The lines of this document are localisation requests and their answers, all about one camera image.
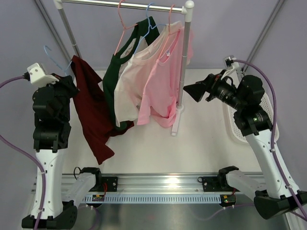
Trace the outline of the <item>dark red t shirt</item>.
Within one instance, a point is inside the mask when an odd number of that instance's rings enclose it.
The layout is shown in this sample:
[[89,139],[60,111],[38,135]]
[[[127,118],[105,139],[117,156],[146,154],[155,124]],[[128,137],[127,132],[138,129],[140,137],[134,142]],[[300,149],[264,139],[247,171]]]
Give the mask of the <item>dark red t shirt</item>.
[[79,89],[77,95],[73,97],[73,102],[82,125],[83,135],[97,163],[101,165],[115,155],[114,151],[106,145],[108,139],[123,135],[134,126],[134,123],[130,121],[127,128],[122,131],[116,130],[111,123],[105,95],[98,86],[102,81],[100,76],[86,61],[76,55],[72,57],[71,69]]

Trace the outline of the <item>light blue hanger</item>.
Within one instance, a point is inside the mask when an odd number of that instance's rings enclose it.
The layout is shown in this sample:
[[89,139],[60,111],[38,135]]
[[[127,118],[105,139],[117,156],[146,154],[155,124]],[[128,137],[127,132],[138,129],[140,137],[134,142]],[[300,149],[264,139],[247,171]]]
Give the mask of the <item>light blue hanger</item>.
[[145,15],[146,15],[146,18],[147,18],[147,22],[148,22],[148,28],[147,28],[147,33],[145,34],[145,35],[142,35],[141,36],[141,39],[139,40],[139,43],[138,43],[138,45],[137,45],[137,47],[136,47],[136,49],[135,49],[135,51],[134,51],[134,55],[136,54],[136,52],[138,51],[138,49],[139,49],[139,46],[142,44],[142,41],[144,40],[144,38],[150,33],[150,31],[151,30],[154,30],[155,28],[157,28],[158,26],[166,26],[166,24],[156,24],[155,26],[152,26],[151,25],[151,21],[150,21],[150,18],[149,18],[149,16],[148,16],[148,10],[149,10],[149,7],[150,6],[152,6],[152,5],[155,5],[155,3],[154,2],[151,2],[151,3],[149,3],[148,4],[148,6],[147,6],[147,8],[146,8],[146,13],[145,13]]
[[63,66],[61,66],[51,55],[50,55],[50,51],[52,51],[52,49],[50,49],[47,45],[43,46],[44,52],[45,54],[48,56],[48,58],[60,69],[64,72],[65,76],[69,76],[70,75],[70,69],[71,69],[71,64],[72,64],[72,60],[70,60],[67,64],[67,66],[64,68]]

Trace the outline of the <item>cream white t shirt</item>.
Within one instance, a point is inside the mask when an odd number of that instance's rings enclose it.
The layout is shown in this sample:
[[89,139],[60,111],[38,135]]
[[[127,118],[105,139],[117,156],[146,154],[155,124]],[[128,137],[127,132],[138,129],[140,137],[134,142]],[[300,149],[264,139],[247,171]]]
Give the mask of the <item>cream white t shirt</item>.
[[150,44],[141,42],[136,53],[129,59],[114,90],[114,111],[116,126],[125,121],[134,121],[139,115],[143,90],[168,36],[165,27]]

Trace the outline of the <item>green and white t shirt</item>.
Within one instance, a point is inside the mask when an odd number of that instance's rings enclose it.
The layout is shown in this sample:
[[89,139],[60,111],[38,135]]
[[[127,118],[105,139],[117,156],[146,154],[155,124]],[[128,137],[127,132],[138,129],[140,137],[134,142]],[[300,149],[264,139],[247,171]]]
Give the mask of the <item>green and white t shirt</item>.
[[[155,20],[152,16],[149,17],[151,21],[151,25],[155,26]],[[106,70],[106,73],[103,77],[103,92],[105,95],[105,100],[107,106],[109,108],[109,114],[111,123],[116,131],[123,131],[129,127],[128,122],[121,122],[120,126],[116,126],[116,117],[115,117],[115,110],[114,110],[114,91],[119,80],[120,75],[122,74],[123,70],[128,64],[128,61],[132,57],[139,40],[141,39],[142,35],[147,33],[148,22],[147,19],[142,20],[137,23],[137,26],[134,27],[129,39],[126,43],[122,46],[121,49],[118,50],[116,55],[112,56],[110,64]],[[139,48],[146,48],[150,45],[158,36],[160,35],[157,28],[151,30],[150,33],[144,38],[142,44]]]

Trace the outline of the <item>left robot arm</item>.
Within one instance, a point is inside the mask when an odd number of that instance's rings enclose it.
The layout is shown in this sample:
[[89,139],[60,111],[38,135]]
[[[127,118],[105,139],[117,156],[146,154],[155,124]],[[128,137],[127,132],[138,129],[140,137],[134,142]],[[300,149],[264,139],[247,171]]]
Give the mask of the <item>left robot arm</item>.
[[70,101],[79,90],[72,76],[51,74],[51,78],[32,97],[38,166],[35,199],[30,214],[22,220],[24,229],[70,230],[86,194],[103,186],[98,168],[83,168],[66,194],[62,194],[62,169],[71,132]]

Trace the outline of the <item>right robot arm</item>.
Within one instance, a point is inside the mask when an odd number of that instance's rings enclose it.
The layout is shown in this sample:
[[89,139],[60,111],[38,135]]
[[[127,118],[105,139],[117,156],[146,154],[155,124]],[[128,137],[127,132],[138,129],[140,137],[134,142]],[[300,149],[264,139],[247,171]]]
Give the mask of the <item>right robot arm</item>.
[[306,205],[307,193],[293,181],[275,142],[273,124],[260,103],[265,90],[259,77],[244,76],[236,87],[228,76],[209,74],[206,79],[184,86],[195,101],[219,99],[235,109],[236,126],[251,146],[265,179],[265,186],[244,175],[237,167],[218,171],[217,185],[222,190],[234,188],[250,198],[264,219],[293,212]]

